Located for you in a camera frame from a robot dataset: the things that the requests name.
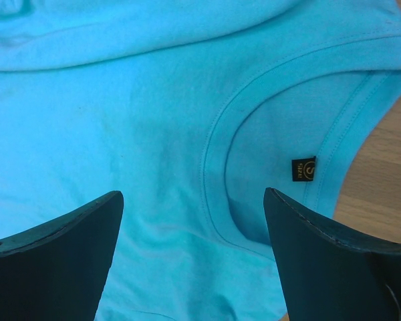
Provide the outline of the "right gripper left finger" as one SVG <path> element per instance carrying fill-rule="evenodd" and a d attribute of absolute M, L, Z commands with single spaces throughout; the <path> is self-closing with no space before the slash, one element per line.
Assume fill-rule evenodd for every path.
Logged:
<path fill-rule="evenodd" d="M 124 209 L 112 191 L 0 239 L 0 320 L 93 320 Z"/>

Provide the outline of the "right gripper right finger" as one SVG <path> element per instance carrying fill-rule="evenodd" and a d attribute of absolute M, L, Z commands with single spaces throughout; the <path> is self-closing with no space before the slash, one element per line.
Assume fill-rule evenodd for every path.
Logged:
<path fill-rule="evenodd" d="M 277 189 L 263 206 L 290 320 L 401 320 L 401 243 L 362 233 Z"/>

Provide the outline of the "turquoise t shirt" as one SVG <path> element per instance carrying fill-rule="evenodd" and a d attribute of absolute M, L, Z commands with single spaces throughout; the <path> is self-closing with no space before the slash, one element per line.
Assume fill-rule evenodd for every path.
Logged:
<path fill-rule="evenodd" d="M 265 189 L 331 217 L 399 97 L 395 1 L 0 1 L 0 238 L 119 190 L 96 320 L 279 320 Z"/>

